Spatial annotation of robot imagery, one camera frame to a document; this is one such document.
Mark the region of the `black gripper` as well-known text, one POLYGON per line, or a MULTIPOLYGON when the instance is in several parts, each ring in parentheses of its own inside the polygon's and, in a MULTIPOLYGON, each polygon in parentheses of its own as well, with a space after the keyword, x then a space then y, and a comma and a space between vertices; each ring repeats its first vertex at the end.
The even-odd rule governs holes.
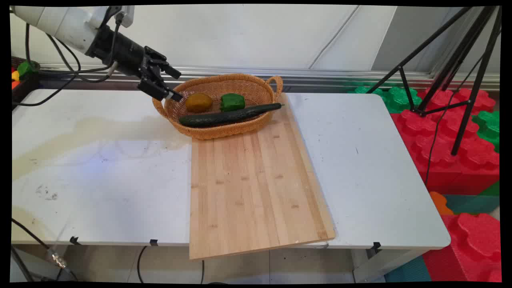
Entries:
POLYGON ((166 56, 148 46, 141 46, 121 33, 117 33, 114 47, 114 31, 106 24, 98 30, 97 35, 86 51, 87 56, 97 57, 104 65, 110 60, 118 62, 117 70, 127 76, 141 78, 139 71, 145 64, 145 78, 141 78, 138 89, 157 101, 173 100, 180 102, 181 94, 172 90, 164 83, 162 73, 178 80, 182 73, 173 68, 166 56))

